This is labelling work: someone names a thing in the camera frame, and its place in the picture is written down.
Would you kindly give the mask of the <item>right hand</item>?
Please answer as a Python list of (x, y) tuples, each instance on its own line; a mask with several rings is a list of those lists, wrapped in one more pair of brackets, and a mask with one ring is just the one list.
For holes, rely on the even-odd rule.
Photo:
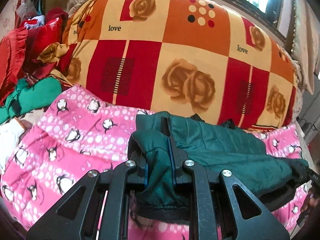
[(319, 202), (319, 197), (317, 196), (316, 188), (311, 187), (308, 190), (308, 194), (306, 198), (304, 199), (300, 212), (303, 213), (306, 210), (309, 210), (310, 212), (312, 212), (313, 209), (317, 206), (318, 202)]

